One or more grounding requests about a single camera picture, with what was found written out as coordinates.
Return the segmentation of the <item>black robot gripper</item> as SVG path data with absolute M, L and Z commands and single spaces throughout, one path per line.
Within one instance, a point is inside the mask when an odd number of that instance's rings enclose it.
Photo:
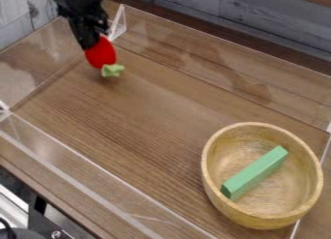
M 68 19 L 70 28 L 83 50 L 91 48 L 108 33 L 108 15 L 103 0 L 55 0 L 59 14 Z

